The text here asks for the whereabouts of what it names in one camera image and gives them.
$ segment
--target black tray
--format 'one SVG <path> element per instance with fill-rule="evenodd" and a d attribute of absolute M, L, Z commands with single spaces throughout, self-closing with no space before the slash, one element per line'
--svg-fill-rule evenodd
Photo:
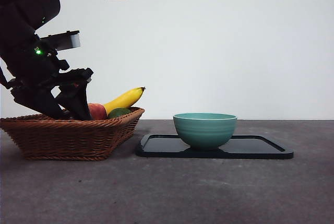
<path fill-rule="evenodd" d="M 177 135 L 148 134 L 140 141 L 136 155 L 170 158 L 291 159 L 293 151 L 269 138 L 258 135 L 233 135 L 215 150 L 190 148 Z"/>

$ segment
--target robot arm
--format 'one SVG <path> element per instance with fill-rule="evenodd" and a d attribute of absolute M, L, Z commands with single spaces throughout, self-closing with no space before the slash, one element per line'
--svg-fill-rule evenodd
<path fill-rule="evenodd" d="M 35 34 L 59 11 L 59 0 L 0 0 L 0 57 L 15 77 L 7 81 L 1 70 L 0 83 L 12 88 L 15 102 L 52 118 L 91 120 L 86 87 L 92 70 L 59 73 L 69 65 L 57 58 L 57 51 L 78 47 L 79 31 L 45 38 Z M 56 98 L 51 94 L 55 86 L 61 90 Z"/>

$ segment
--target wicker basket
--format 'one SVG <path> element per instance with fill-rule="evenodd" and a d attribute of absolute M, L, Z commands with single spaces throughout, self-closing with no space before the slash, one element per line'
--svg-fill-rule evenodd
<path fill-rule="evenodd" d="M 29 160 L 106 159 L 135 131 L 144 109 L 110 120 L 54 120 L 43 114 L 5 118 L 0 127 Z"/>

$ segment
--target black object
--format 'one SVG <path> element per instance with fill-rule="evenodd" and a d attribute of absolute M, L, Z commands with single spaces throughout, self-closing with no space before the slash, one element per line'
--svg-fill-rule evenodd
<path fill-rule="evenodd" d="M 35 30 L 58 15 L 59 0 L 0 0 L 0 57 L 15 77 L 7 81 L 0 69 L 0 83 L 12 88 L 14 101 L 55 119 L 91 120 L 86 87 L 93 71 L 70 70 L 59 60 L 59 50 L 80 46 L 79 31 L 39 38 Z M 59 86 L 54 98 L 51 90 Z"/>
<path fill-rule="evenodd" d="M 136 155 L 169 158 L 291 159 L 293 151 L 258 135 L 233 135 L 218 149 L 201 151 L 189 147 L 177 135 L 148 134 L 137 146 Z"/>

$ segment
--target bowl rim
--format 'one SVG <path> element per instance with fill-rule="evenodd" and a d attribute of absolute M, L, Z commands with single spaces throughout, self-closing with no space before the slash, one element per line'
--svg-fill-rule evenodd
<path fill-rule="evenodd" d="M 197 119 L 197 118 L 191 118 L 191 117 L 182 117 L 182 115 L 184 115 L 184 114 L 216 114 L 216 115 L 230 116 L 230 118 L 226 118 L 226 119 Z M 178 114 L 173 115 L 173 118 L 184 119 L 184 120 L 194 120 L 194 121 L 227 121 L 227 120 L 237 119 L 237 116 L 232 115 L 232 114 L 225 114 L 225 113 L 193 112 L 193 113 L 178 113 Z"/>

